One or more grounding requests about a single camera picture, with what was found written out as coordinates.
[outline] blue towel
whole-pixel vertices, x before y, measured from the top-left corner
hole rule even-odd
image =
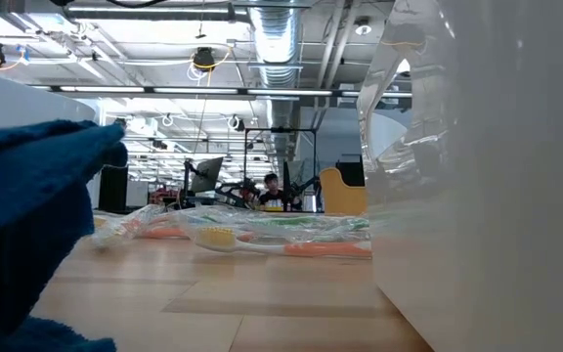
[[[122,136],[119,125],[92,122],[0,130],[0,350],[21,351],[2,343],[20,340],[44,286],[77,240],[93,232],[85,184],[102,165],[126,163]]]
[[[88,340],[64,324],[29,317],[0,345],[6,352],[110,352],[115,351],[111,338]]]

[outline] person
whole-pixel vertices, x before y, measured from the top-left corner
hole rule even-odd
[[[267,192],[260,196],[260,208],[265,209],[266,203],[271,200],[280,199],[283,204],[290,204],[292,210],[301,210],[302,204],[299,197],[294,197],[292,199],[285,198],[283,191],[280,189],[280,182],[278,180],[278,175],[270,173],[264,177],[264,184],[266,185]]]

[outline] yellow chair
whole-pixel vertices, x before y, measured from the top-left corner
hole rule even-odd
[[[367,211],[367,188],[347,186],[337,168],[321,171],[321,187],[325,214],[361,215]]]

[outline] ventilation duct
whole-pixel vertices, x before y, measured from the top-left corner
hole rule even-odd
[[[258,61],[265,64],[293,64],[297,58],[299,39],[299,10],[291,8],[262,7],[248,10],[254,26],[254,42]],[[289,67],[261,67],[260,78],[266,88],[291,88],[296,85],[298,71]],[[270,127],[291,126],[292,102],[267,101],[267,118]],[[275,154],[288,154],[289,135],[274,135]]]

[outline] computer monitor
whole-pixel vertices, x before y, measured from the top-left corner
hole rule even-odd
[[[219,172],[221,171],[222,164],[222,157],[217,157],[200,162],[196,166],[198,175],[195,175],[193,178],[191,192],[199,193],[214,191],[214,189],[216,188],[216,181],[219,178]]]

